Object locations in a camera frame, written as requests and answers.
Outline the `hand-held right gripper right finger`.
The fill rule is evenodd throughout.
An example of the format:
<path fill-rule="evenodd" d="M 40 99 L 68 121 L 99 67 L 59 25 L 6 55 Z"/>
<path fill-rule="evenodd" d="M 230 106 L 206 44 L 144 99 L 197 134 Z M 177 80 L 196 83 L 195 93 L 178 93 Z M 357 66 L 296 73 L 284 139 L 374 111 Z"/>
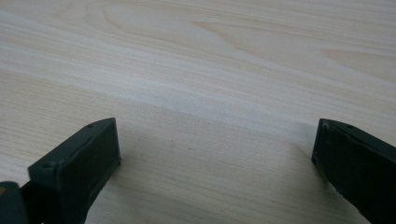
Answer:
<path fill-rule="evenodd" d="M 311 157 L 372 224 L 396 224 L 396 147 L 352 125 L 321 119 Z"/>

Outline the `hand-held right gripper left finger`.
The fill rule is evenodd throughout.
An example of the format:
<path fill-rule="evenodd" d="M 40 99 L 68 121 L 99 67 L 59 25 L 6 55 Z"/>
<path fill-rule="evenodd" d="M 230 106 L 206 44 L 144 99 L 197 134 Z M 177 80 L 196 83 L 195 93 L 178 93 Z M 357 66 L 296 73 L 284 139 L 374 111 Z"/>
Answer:
<path fill-rule="evenodd" d="M 84 224 L 121 162 L 116 120 L 88 124 L 28 167 L 22 190 L 32 224 Z"/>

